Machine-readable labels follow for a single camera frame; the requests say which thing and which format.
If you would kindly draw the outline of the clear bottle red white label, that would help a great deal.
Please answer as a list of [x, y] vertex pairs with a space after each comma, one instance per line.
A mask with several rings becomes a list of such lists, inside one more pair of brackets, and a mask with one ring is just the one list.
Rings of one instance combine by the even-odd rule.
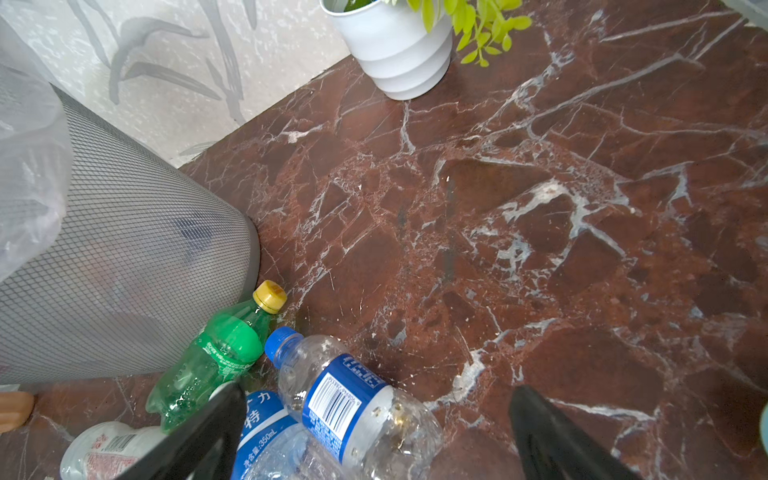
[[97, 424], [74, 439], [65, 451], [62, 479], [114, 479], [167, 438], [159, 426], [133, 429], [116, 422]]

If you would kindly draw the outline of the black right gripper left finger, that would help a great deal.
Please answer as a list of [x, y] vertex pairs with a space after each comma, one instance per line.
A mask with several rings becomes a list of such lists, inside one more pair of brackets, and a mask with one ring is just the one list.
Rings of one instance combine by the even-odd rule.
[[223, 384], [193, 417], [119, 475], [121, 479], [229, 479], [247, 415], [236, 382]]

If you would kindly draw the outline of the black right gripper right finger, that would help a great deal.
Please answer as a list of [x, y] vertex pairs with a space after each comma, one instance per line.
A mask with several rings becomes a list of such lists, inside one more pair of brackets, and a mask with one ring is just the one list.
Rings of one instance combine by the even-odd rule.
[[638, 477], [528, 385], [515, 389], [508, 415], [527, 479]]

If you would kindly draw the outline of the clear bottle large blue label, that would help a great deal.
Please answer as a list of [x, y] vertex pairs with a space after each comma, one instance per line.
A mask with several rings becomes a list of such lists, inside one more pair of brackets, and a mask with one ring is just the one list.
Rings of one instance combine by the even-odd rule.
[[277, 393], [246, 397], [247, 413], [233, 479], [343, 479], [344, 472], [304, 426], [288, 414]]

